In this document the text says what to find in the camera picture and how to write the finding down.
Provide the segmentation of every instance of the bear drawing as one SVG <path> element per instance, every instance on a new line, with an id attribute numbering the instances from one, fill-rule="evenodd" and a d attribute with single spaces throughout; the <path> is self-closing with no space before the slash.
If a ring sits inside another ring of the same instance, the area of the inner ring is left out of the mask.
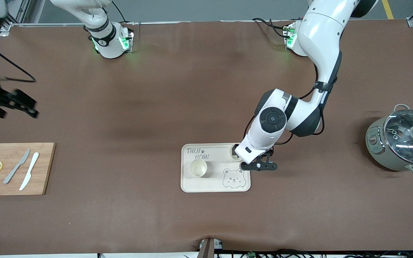
<path id="1" fill-rule="evenodd" d="M 232 189 L 237 189 L 237 188 L 244 188 L 246 185 L 246 180 L 245 180 L 245 172 L 243 170 L 229 170 L 225 169 L 224 170 L 224 180 L 223 180 L 223 185 L 226 187 L 232 188 Z"/>

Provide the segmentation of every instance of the pot lid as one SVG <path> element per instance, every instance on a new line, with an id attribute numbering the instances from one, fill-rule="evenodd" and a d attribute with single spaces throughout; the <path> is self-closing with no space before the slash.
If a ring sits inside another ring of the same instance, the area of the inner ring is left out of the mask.
<path id="1" fill-rule="evenodd" d="M 385 142 L 401 159 L 413 164 L 413 110 L 399 110 L 384 123 Z"/>

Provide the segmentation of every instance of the white knife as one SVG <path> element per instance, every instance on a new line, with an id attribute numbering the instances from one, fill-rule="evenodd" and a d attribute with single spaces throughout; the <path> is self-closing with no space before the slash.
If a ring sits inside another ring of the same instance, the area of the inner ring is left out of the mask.
<path id="1" fill-rule="evenodd" d="M 31 159 L 31 163 L 30 163 L 30 167 L 28 168 L 28 172 L 27 175 L 25 176 L 25 179 L 23 180 L 22 185 L 20 186 L 20 191 L 23 190 L 23 188 L 25 188 L 25 186 L 27 186 L 28 182 L 31 179 L 31 170 L 33 170 L 34 164 L 36 163 L 36 160 L 38 160 L 39 157 L 39 152 L 35 152 L 33 154 L 33 158 Z"/>
<path id="2" fill-rule="evenodd" d="M 18 162 L 18 164 L 15 166 L 15 168 L 10 172 L 10 174 L 8 174 L 6 176 L 6 178 L 4 178 L 3 184 L 6 185 L 10 182 L 10 180 L 14 176 L 15 172 L 17 171 L 17 169 L 25 163 L 25 161 L 27 160 L 29 154 L 30 154 L 30 149 L 26 150 L 25 154 L 23 154 L 23 157 Z"/>

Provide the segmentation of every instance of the wooden tray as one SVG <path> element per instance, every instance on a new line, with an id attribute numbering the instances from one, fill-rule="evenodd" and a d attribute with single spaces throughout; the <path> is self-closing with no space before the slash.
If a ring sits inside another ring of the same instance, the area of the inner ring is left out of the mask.
<path id="1" fill-rule="evenodd" d="M 251 187 L 248 170 L 241 170 L 241 160 L 231 156 L 235 143 L 186 144 L 181 149 L 181 189 L 186 193 L 244 192 Z M 194 177 L 189 164 L 202 159 L 208 168 L 204 177 Z"/>
<path id="2" fill-rule="evenodd" d="M 31 149 L 28 159 L 18 168 L 12 180 L 6 185 L 3 184 L 4 178 L 17 165 L 27 149 Z M 46 191 L 54 151 L 54 143 L 0 143 L 0 161 L 3 163 L 0 171 L 0 195 L 43 195 Z M 35 152 L 39 152 L 39 158 L 31 171 L 31 179 L 20 191 L 19 188 Z"/>

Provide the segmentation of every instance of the brown tablecloth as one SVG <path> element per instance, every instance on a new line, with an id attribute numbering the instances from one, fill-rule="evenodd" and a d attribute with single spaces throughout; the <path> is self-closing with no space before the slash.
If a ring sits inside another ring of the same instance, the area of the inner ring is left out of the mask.
<path id="1" fill-rule="evenodd" d="M 228 249 L 413 249 L 413 174 L 390 172 L 364 136 L 397 103 L 413 108 L 413 28 L 351 21 L 326 130 L 275 147 L 274 172 L 239 193 L 184 193 L 187 143 L 239 142 L 261 95 L 294 95 L 313 63 L 256 23 L 134 26 L 133 54 L 106 60 L 81 27 L 12 28 L 0 51 L 38 83 L 39 119 L 10 111 L 0 142 L 56 142 L 44 196 L 0 196 L 0 254 Z M 0 75 L 23 76 L 0 58 Z"/>

